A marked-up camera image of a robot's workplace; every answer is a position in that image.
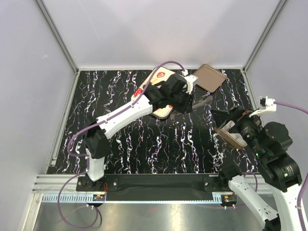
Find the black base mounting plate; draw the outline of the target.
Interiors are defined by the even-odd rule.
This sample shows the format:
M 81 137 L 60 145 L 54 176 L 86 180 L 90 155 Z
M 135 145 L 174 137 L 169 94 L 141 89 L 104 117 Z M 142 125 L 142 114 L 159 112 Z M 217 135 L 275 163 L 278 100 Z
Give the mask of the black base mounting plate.
M 126 189 L 188 188 L 204 192 L 230 192 L 228 179 L 219 174 L 105 174 L 92 181 L 89 176 L 77 179 L 78 192 L 119 192 Z

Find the brown tin lid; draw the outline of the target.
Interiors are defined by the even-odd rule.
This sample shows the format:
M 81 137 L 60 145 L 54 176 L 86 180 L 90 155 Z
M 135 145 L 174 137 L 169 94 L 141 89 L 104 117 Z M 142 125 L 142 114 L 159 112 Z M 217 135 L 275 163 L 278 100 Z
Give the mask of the brown tin lid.
M 197 85 L 210 93 L 214 93 L 227 78 L 225 74 L 206 64 L 199 67 L 193 75 L 198 77 Z

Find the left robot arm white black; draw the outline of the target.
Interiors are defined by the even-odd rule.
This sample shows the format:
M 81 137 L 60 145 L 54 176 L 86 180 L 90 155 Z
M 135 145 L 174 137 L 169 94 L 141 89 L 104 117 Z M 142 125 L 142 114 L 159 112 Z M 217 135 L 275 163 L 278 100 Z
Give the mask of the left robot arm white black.
M 193 88 L 198 78 L 174 73 L 167 80 L 145 87 L 138 97 L 91 123 L 83 141 L 89 156 L 87 185 L 97 191 L 104 184 L 104 163 L 111 152 L 109 140 L 122 128 L 142 116 L 171 105 L 180 113 L 192 111 Z

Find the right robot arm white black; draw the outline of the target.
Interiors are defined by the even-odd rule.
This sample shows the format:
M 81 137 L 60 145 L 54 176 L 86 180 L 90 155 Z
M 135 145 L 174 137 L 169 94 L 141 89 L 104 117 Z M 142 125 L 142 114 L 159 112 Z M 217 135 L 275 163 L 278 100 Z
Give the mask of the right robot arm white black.
M 230 166 L 219 172 L 214 182 L 225 191 L 233 191 L 259 220 L 265 231 L 306 231 L 308 221 L 301 205 L 308 181 L 303 180 L 296 161 L 287 153 L 293 143 L 284 124 L 269 122 L 262 125 L 260 115 L 276 111 L 276 105 L 255 111 L 234 107 L 228 111 L 212 109 L 216 130 L 234 144 L 231 134 L 242 137 L 257 159 L 258 170 L 274 196 L 277 209 L 272 209 L 248 186 L 238 167 Z

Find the brown tin box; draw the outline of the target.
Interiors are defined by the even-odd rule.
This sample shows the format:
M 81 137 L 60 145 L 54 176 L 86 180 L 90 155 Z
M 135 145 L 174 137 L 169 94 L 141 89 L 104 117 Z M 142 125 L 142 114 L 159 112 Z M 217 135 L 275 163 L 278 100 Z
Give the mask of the brown tin box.
M 215 132 L 236 149 L 243 150 L 247 146 L 247 143 L 244 141 L 242 136 L 239 133 L 229 133 L 234 125 L 235 123 L 233 121 L 229 121 L 222 128 L 215 128 Z

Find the black metal tongs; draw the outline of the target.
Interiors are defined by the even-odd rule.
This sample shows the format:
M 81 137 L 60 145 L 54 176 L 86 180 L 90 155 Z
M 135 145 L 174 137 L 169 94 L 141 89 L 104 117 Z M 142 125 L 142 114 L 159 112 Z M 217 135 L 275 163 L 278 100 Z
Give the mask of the black metal tongs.
M 202 98 L 201 100 L 195 101 L 195 102 L 192 103 L 192 110 L 190 111 L 190 113 L 193 112 L 197 108 L 208 106 L 212 102 L 213 102 L 213 97 L 211 95 L 207 96 L 206 98 Z M 177 112 L 177 111 L 172 111 L 170 113 L 169 117 L 172 118 L 172 117 L 182 115 L 182 114 L 188 114 L 188 112 L 181 113 L 181 112 Z

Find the strawberry pattern white tray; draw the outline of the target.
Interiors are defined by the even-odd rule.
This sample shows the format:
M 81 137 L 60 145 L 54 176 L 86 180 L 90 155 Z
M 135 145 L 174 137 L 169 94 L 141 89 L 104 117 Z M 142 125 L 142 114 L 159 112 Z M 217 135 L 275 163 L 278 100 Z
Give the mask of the strawberry pattern white tray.
M 145 80 L 143 80 L 141 82 L 141 84 L 137 85 L 136 90 L 134 91 L 134 93 L 131 96 L 131 100 L 134 101 L 136 100 L 139 95 L 142 93 L 145 85 L 148 83 L 151 74 L 154 73 L 154 76 L 152 77 L 144 95 L 145 96 L 149 96 L 150 97 L 150 102 L 154 104 L 153 109 L 156 108 L 155 111 L 152 112 L 152 115 L 159 118 L 159 119 L 165 119 L 167 118 L 171 111 L 173 110 L 173 106 L 167 104 L 165 107 L 163 108 L 158 108 L 158 101 L 162 99 L 163 95 L 159 92 L 159 88 L 161 87 L 161 85 L 156 86 L 156 84 L 161 83 L 162 81 L 167 81 L 167 79 L 174 74 L 175 72 L 167 69 L 165 67 L 160 67 L 157 71 L 151 71 L 149 73 L 149 75 L 147 76 L 147 78 Z

